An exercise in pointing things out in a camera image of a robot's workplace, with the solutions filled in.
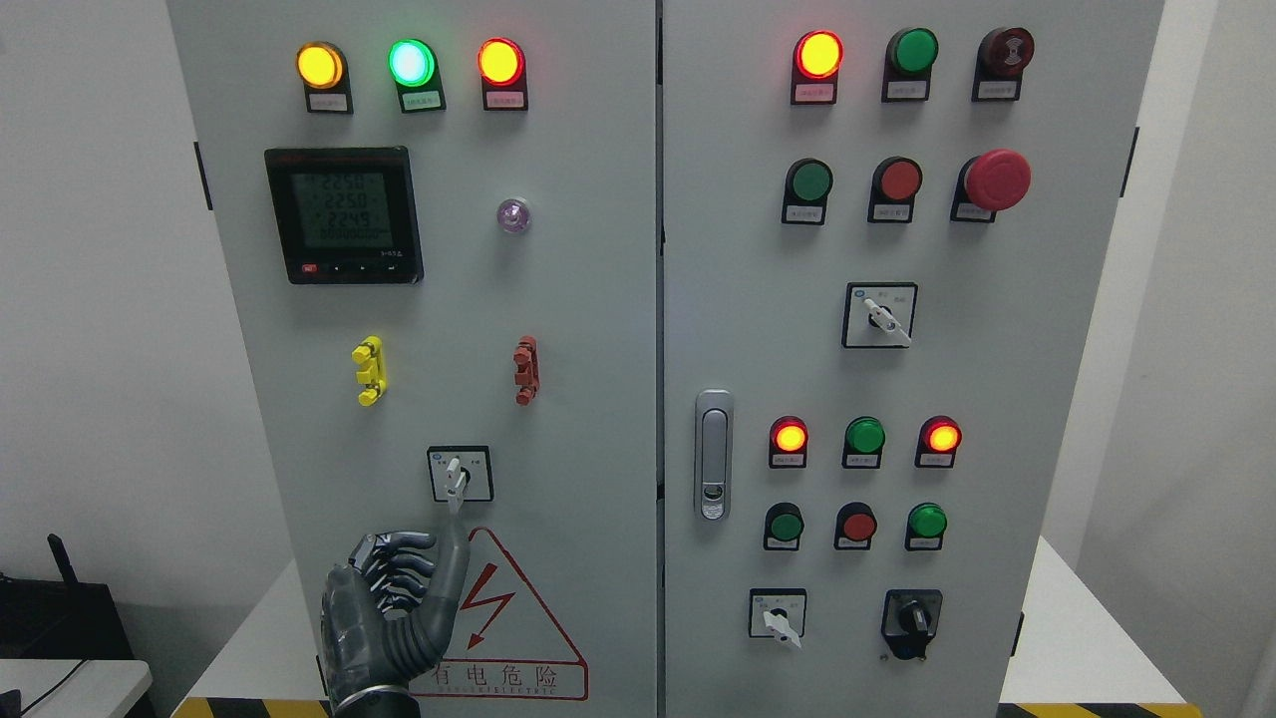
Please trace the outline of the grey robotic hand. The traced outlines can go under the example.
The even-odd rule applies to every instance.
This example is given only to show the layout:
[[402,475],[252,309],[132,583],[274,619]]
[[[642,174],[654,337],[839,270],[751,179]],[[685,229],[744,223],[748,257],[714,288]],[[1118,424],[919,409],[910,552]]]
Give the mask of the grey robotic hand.
[[320,640],[332,709],[353,692],[410,682],[441,663],[459,613],[470,543],[459,517],[436,536],[362,536],[325,576]]

